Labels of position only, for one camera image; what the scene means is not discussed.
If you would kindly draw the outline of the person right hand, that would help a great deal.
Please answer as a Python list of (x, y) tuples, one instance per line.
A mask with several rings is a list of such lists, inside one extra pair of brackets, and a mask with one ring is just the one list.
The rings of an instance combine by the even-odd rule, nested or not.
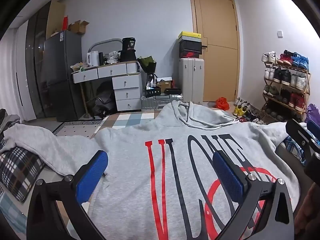
[(310, 239), (319, 238), (319, 186), (313, 183), (295, 220), (295, 235), (308, 234)]

